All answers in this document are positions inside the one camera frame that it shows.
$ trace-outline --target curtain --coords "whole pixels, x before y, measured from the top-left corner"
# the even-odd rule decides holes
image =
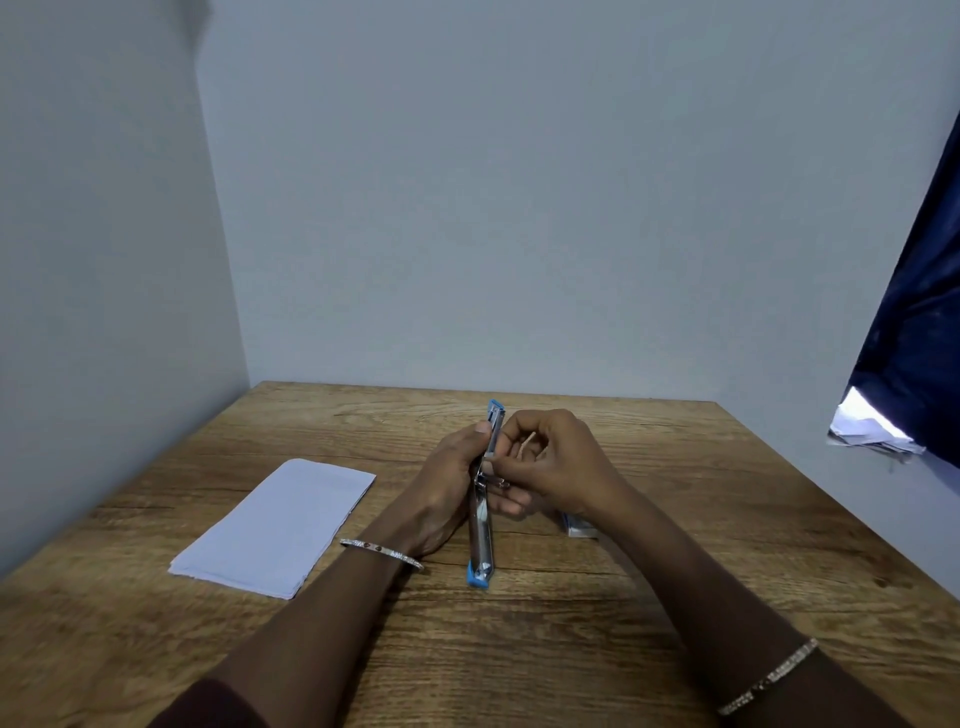
[[[960,116],[850,384],[960,468]]]

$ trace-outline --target white wall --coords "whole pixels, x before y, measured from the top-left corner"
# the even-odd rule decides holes
[[[0,4],[0,574],[248,383],[165,0]]]
[[[824,445],[954,0],[230,0],[198,76],[253,382],[716,399],[960,594],[960,497]]]

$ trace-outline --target bracelet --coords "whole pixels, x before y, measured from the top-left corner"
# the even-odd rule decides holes
[[[369,541],[357,541],[356,539],[341,539],[340,546],[356,546],[357,548],[365,548],[367,551],[376,551],[377,553],[382,553],[386,556],[399,559],[404,564],[409,564],[417,571],[423,571],[423,564],[417,561],[417,559],[412,559],[405,553],[394,551],[392,548],[387,548],[386,546],[378,546],[377,544],[371,544]]]
[[[740,710],[740,708],[748,703],[753,702],[754,698],[756,698],[760,693],[770,690],[780,679],[793,671],[793,668],[809,657],[818,646],[819,643],[817,642],[816,638],[811,637],[800,647],[800,649],[784,660],[773,672],[770,672],[766,677],[756,683],[756,685],[751,687],[748,691],[744,692],[732,702],[727,703],[727,705],[725,705],[723,708],[718,708],[717,713],[726,717],[729,714]]]

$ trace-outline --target forearm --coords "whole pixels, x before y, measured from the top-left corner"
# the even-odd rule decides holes
[[[719,703],[750,688],[806,637],[709,556],[625,481],[593,516],[643,573]],[[905,723],[826,655],[814,652],[737,725]]]
[[[363,538],[409,552],[399,524],[374,522]],[[217,666],[216,678],[272,728],[331,725],[347,680],[402,564],[345,550],[302,594]]]

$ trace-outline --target sleeve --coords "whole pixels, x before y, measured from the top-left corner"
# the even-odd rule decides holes
[[[247,701],[217,680],[198,680],[148,728],[268,728]]]

